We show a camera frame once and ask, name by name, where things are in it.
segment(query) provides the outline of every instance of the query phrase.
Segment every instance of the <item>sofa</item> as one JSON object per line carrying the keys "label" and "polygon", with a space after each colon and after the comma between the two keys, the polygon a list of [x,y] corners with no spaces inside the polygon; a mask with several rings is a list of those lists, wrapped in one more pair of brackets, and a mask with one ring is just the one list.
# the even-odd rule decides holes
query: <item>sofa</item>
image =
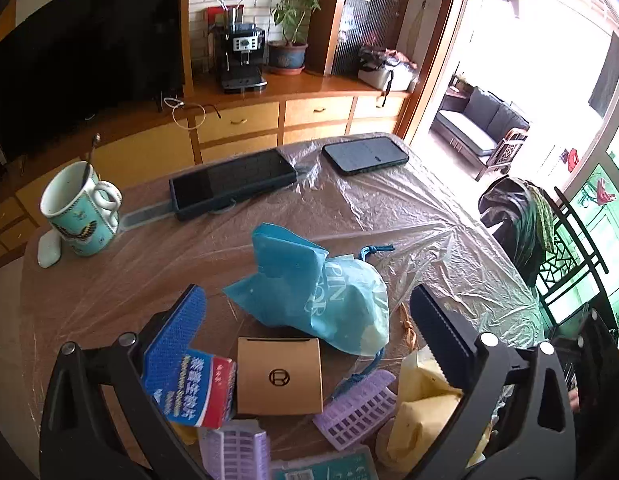
{"label": "sofa", "polygon": [[461,106],[457,104],[453,110],[445,107],[444,101],[432,127],[479,169],[476,180],[489,170],[506,173],[527,138],[528,121],[479,87]]}

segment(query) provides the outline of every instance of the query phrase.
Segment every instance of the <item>mug handle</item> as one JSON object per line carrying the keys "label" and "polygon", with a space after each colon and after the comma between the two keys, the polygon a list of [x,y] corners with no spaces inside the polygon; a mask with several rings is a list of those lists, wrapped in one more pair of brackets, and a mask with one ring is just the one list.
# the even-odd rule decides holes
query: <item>mug handle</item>
{"label": "mug handle", "polygon": [[[111,199],[111,201],[104,199],[99,193],[99,191],[104,191],[107,194],[108,198]],[[116,219],[116,216],[114,216],[114,213],[118,211],[121,207],[121,202],[123,201],[123,196],[121,195],[121,192],[111,182],[107,182],[106,180],[99,180],[96,183],[96,186],[94,186],[91,194],[92,200],[94,200],[94,203],[97,206],[111,211],[109,216],[109,222],[110,224],[112,224],[112,227],[116,229],[118,227],[118,220]]]}

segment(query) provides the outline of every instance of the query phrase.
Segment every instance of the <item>coffee machine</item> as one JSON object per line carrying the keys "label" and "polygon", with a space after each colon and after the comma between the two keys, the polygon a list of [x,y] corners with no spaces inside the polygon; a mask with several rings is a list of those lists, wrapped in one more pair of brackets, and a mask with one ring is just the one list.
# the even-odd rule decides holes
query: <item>coffee machine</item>
{"label": "coffee machine", "polygon": [[236,23],[235,13],[214,31],[216,70],[226,94],[262,91],[267,86],[260,66],[265,57],[265,31],[254,23]]}

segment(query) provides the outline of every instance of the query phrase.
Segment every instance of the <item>brown box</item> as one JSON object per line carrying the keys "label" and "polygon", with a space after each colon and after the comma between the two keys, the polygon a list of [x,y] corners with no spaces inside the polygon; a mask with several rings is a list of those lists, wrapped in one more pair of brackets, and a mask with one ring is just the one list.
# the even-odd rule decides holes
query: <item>brown box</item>
{"label": "brown box", "polygon": [[238,338],[238,413],[323,411],[318,339]]}

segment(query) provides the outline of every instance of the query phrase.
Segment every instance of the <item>teal mug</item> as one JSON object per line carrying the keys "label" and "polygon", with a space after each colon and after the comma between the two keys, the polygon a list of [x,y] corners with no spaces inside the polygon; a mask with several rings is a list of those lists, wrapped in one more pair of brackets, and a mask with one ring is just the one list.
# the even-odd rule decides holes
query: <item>teal mug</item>
{"label": "teal mug", "polygon": [[41,213],[81,256],[96,254],[114,238],[122,202],[121,192],[99,180],[92,166],[81,186],[86,164],[82,160],[64,168],[41,197]]}

